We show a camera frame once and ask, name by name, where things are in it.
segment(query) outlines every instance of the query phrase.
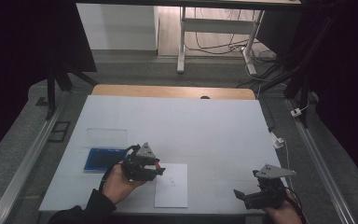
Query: person's left hand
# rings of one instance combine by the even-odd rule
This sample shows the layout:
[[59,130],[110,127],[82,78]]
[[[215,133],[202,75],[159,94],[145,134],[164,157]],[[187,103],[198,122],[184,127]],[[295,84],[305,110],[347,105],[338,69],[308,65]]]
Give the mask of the person's left hand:
[[145,181],[129,181],[123,174],[121,164],[115,165],[103,186],[103,194],[114,204],[121,203]]

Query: white wall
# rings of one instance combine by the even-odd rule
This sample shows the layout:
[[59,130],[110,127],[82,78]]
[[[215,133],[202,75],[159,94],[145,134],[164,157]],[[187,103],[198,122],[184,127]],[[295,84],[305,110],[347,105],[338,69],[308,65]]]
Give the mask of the white wall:
[[158,8],[77,4],[91,49],[156,50]]

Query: table leg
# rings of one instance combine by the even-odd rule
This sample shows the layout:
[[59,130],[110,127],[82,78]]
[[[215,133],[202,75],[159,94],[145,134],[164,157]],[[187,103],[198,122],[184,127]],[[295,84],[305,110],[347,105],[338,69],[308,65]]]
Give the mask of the table leg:
[[251,50],[252,50],[252,45],[255,41],[255,34],[257,33],[258,26],[260,25],[261,18],[263,17],[263,13],[264,13],[264,10],[260,11],[260,13],[258,14],[258,16],[255,20],[253,30],[252,30],[251,34],[249,35],[249,41],[248,41],[248,44],[246,45],[246,48],[241,49],[243,58],[246,61],[246,66],[247,66],[247,68],[249,70],[249,74],[251,76],[257,74],[257,72],[255,71],[255,66],[254,66],[252,58],[251,58]]
[[177,73],[183,74],[185,72],[185,23],[186,23],[186,8],[182,7],[182,18],[180,20],[180,43],[178,53],[178,67]]

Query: aluminum rail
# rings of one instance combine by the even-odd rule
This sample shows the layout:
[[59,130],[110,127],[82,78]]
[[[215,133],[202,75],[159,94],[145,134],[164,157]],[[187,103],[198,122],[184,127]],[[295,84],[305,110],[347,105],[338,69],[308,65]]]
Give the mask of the aluminum rail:
[[50,120],[47,120],[42,127],[42,130],[32,143],[31,147],[25,154],[24,159],[17,169],[16,174],[10,181],[4,195],[0,200],[0,224],[4,223],[13,207],[14,202],[19,196],[21,189],[28,178],[28,175],[31,173],[36,163],[37,158],[39,157],[40,152],[42,151],[43,146],[48,140],[48,135],[50,134],[58,116],[63,111],[67,101],[69,100],[69,92],[64,91],[59,99],[59,104],[57,106],[56,112],[53,114]]
[[[287,106],[290,110],[294,108],[291,106],[290,102],[286,100]],[[312,158],[313,164],[316,167],[316,170],[319,173],[319,177],[324,183],[324,188],[331,197],[331,201],[337,210],[337,214],[341,219],[343,224],[355,224],[351,210],[348,207],[344,197],[342,196],[341,190],[339,189],[334,177],[331,175],[330,170],[328,169],[324,158],[319,151],[319,148],[316,146],[315,141],[313,140],[312,134],[309,129],[304,128],[303,124],[299,119],[296,119],[296,126],[298,131],[301,134],[304,143],[306,144],[307,150]]]

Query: white tabletop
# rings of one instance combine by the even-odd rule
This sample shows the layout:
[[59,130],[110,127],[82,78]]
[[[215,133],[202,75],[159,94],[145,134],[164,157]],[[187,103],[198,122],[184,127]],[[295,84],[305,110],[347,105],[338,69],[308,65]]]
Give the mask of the white tabletop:
[[252,171],[280,166],[256,100],[152,97],[88,97],[40,211],[86,206],[103,174],[83,172],[90,142],[87,129],[127,130],[128,144],[148,142],[164,163],[185,163],[188,208],[155,208],[156,181],[117,205],[127,214],[244,214],[233,189],[260,191]]

